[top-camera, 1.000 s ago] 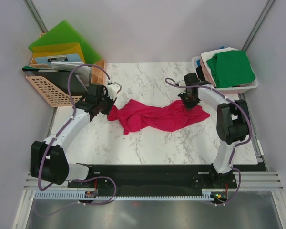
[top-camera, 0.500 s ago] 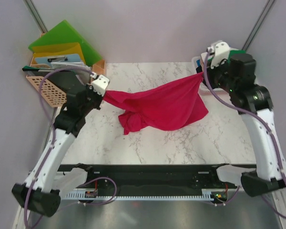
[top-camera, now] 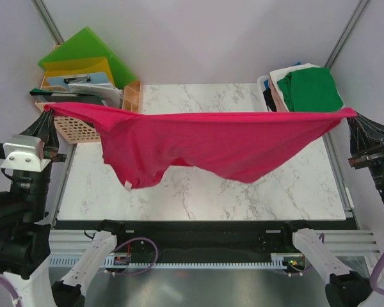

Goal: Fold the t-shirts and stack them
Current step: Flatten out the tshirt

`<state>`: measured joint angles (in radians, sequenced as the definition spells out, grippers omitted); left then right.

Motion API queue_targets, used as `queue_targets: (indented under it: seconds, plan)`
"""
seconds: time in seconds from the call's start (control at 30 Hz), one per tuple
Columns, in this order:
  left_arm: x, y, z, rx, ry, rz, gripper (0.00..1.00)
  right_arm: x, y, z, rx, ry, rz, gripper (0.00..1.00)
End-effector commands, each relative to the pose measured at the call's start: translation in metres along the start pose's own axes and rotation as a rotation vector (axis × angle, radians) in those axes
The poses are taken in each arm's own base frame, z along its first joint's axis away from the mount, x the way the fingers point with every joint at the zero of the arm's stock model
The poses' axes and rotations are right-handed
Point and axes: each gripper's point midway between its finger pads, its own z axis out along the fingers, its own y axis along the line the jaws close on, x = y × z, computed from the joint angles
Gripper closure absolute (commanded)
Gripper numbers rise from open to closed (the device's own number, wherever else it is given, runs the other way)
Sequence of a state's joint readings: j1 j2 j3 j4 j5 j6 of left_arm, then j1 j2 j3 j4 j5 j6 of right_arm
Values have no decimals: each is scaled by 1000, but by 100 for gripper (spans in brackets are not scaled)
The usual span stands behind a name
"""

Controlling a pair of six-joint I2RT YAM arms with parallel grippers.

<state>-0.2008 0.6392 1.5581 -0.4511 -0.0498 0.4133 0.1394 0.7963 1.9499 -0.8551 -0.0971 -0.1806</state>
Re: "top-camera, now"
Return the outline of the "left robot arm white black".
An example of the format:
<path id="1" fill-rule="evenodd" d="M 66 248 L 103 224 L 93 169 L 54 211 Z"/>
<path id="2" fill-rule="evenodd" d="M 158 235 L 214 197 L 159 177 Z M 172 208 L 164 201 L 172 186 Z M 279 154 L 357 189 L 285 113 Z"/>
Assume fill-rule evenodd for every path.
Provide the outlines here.
<path id="1" fill-rule="evenodd" d="M 47 216 L 52 165 L 66 159 L 58 150 L 53 111 L 44 111 L 25 131 L 0 143 L 1 170 L 13 171 L 9 191 L 0 192 L 0 283 L 15 306 L 84 306 L 105 258 L 127 246 L 122 226 L 104 220 L 75 266 L 50 282 L 51 225 L 40 221 Z"/>

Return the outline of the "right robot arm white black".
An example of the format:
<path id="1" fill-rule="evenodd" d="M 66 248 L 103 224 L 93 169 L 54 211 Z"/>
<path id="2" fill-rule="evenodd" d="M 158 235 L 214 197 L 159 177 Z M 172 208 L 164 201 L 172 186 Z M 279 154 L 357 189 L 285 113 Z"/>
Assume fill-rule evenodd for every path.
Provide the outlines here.
<path id="1" fill-rule="evenodd" d="M 367 168 L 384 205 L 384 125 L 358 114 L 348 120 L 350 135 L 349 165 Z M 384 252 L 370 278 L 342 263 L 310 228 L 288 230 L 280 236 L 286 251 L 299 250 L 325 283 L 330 306 L 383 306 L 384 288 L 380 275 L 384 271 Z"/>

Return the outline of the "pink red t shirt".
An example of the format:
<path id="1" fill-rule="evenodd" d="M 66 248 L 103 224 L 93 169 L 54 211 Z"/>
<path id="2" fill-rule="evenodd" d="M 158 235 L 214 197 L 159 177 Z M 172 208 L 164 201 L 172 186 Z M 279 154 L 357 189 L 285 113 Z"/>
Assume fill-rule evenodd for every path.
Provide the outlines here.
<path id="1" fill-rule="evenodd" d="M 157 185 L 170 166 L 250 184 L 357 116 L 349 107 L 333 113 L 139 114 L 63 102 L 44 109 L 93 124 L 104 163 L 127 189 Z"/>

